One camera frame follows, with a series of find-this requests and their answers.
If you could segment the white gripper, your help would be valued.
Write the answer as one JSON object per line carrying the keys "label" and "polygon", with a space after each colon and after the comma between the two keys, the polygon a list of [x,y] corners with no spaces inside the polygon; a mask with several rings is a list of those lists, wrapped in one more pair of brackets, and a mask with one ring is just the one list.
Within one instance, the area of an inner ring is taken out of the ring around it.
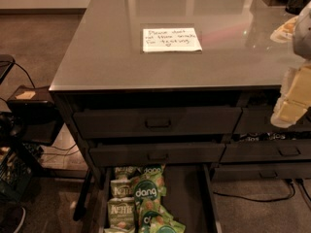
{"label": "white gripper", "polygon": [[311,107],[311,62],[290,68],[282,81],[281,96],[273,109],[270,122],[279,128],[295,125]]}

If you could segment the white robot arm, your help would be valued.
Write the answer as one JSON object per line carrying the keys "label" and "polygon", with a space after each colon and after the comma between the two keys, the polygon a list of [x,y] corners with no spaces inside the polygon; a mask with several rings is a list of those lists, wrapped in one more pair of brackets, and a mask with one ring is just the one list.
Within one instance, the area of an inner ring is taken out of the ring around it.
{"label": "white robot arm", "polygon": [[293,43],[294,53],[305,62],[290,68],[284,75],[273,114],[272,125],[288,128],[295,125],[311,108],[311,2],[296,17],[278,27],[270,36],[277,43]]}

